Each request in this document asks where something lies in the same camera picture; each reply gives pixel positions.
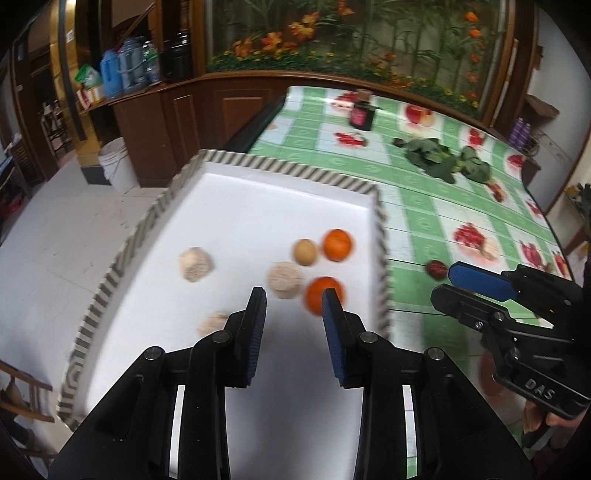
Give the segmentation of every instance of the tiled floor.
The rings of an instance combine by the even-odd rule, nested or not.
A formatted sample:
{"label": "tiled floor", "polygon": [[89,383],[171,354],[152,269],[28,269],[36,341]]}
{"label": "tiled floor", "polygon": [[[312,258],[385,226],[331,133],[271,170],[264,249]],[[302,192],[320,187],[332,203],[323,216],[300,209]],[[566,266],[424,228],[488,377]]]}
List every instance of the tiled floor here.
{"label": "tiled floor", "polygon": [[[121,195],[111,186],[88,185],[74,159],[3,234],[0,359],[54,387],[45,402],[53,415],[80,318],[124,239],[162,190]],[[0,377],[2,388],[7,380]],[[28,427],[47,450],[59,450],[69,438],[58,419]]]}

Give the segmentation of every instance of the table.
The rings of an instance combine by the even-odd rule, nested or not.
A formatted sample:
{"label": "table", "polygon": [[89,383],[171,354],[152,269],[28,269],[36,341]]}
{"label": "table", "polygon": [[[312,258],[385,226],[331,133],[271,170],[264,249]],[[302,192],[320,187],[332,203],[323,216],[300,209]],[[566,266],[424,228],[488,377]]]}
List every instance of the table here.
{"label": "table", "polygon": [[[482,391],[479,380],[480,335],[435,311],[430,303],[439,284],[424,264],[440,260],[447,265],[462,260],[500,273],[518,264],[542,268],[528,257],[532,248],[554,273],[570,278],[556,237],[535,200],[521,181],[516,166],[525,157],[490,135],[435,112],[393,99],[374,97],[380,110],[372,131],[355,130],[348,123],[350,103],[344,90],[291,87],[283,109],[267,126],[250,153],[293,160],[311,166],[370,179],[378,183],[387,213],[389,274],[391,277],[391,341],[400,348],[422,352],[443,348]],[[339,137],[349,136],[348,144]],[[458,153],[471,145],[492,166],[493,177],[506,192],[499,203],[486,186],[455,174],[456,183],[434,179],[411,164],[394,138],[437,138]],[[459,227],[472,223],[500,246],[496,261],[456,242]],[[525,323],[551,326],[519,304],[505,304],[511,316]],[[408,476],[416,473],[414,420],[409,390],[407,409]],[[515,435],[520,433],[523,401],[505,392],[489,403]]]}

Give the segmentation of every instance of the blue gripper pad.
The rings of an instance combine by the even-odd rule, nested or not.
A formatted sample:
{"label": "blue gripper pad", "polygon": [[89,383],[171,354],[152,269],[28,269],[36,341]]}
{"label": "blue gripper pad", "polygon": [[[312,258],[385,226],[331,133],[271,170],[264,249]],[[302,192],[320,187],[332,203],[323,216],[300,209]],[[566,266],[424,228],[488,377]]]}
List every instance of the blue gripper pad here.
{"label": "blue gripper pad", "polygon": [[483,268],[456,262],[447,273],[455,287],[470,290],[496,301],[515,300],[517,292],[508,278]]}

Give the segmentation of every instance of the white tray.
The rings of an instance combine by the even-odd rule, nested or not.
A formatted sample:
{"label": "white tray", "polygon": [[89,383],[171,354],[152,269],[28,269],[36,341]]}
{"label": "white tray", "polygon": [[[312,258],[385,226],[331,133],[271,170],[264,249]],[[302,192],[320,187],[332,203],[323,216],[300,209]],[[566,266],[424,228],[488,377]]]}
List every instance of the white tray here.
{"label": "white tray", "polygon": [[[341,263],[320,257],[301,267],[304,282],[337,278],[345,288],[345,310],[360,315],[368,330],[382,331],[388,279],[375,185],[291,162],[204,151],[153,210],[121,249],[95,298],[99,302],[87,312],[62,385],[60,417],[75,428],[145,348],[191,347],[208,314],[244,309],[252,288],[263,286],[267,320],[256,376],[245,390],[226,389],[232,475],[350,478],[362,391],[339,387],[321,317],[306,310],[302,296],[276,298],[267,272],[275,262],[292,260],[296,240],[320,242],[330,229],[348,231],[355,240],[351,256]],[[178,256],[189,247],[204,248],[215,265],[196,283],[184,280],[178,269]],[[100,329],[89,338],[98,313]],[[172,472],[182,393],[180,388]]]}

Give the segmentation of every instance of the cabinet door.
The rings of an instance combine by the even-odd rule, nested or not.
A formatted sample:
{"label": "cabinet door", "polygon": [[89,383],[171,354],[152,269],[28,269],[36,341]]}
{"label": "cabinet door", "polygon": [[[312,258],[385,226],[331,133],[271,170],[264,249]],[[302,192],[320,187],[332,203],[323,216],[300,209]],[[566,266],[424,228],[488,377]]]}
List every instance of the cabinet door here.
{"label": "cabinet door", "polygon": [[218,140],[223,144],[232,138],[273,97],[271,89],[214,90]]}
{"label": "cabinet door", "polygon": [[113,108],[139,185],[168,186],[179,167],[174,161],[160,95],[126,100]]}
{"label": "cabinet door", "polygon": [[211,115],[199,108],[199,88],[189,84],[170,89],[163,94],[163,108],[168,132],[173,142],[174,157],[181,168],[201,148],[197,120]]}

